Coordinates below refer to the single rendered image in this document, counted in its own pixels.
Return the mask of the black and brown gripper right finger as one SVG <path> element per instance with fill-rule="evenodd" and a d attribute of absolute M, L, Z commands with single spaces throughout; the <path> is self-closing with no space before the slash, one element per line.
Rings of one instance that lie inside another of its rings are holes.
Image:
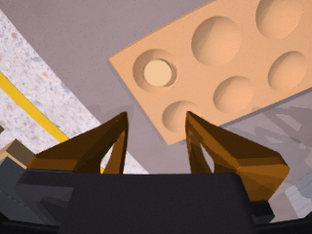
<path fill-rule="evenodd" d="M 239 175 L 251 203 L 268 202 L 289 174 L 290 168 L 279 152 L 216 126 L 191 111 L 186 111 L 185 134 L 191 173 L 212 172 L 202 144 L 214 161 L 214 173 Z"/>

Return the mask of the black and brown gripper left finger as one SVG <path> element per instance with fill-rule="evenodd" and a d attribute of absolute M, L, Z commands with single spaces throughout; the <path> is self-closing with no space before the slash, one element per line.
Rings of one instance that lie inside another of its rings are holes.
<path fill-rule="evenodd" d="M 128 113 L 123 111 L 98 127 L 35 154 L 25 170 L 66 170 L 101 174 L 101 160 L 114 144 L 102 173 L 122 174 L 128 133 Z"/>

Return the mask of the tan wooden disc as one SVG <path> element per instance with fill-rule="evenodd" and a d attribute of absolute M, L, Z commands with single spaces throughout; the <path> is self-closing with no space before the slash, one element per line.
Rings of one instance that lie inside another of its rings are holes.
<path fill-rule="evenodd" d="M 146 81 L 153 86 L 164 86 L 172 77 L 172 68 L 163 58 L 152 59 L 144 69 Z"/>

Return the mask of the orange tray with round pockets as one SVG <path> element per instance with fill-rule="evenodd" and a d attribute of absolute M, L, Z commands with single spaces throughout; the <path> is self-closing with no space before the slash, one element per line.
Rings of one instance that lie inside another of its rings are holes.
<path fill-rule="evenodd" d="M 165 59 L 172 77 L 149 84 Z M 168 145 L 186 111 L 220 126 L 312 87 L 312 0 L 212 0 L 109 59 Z"/>

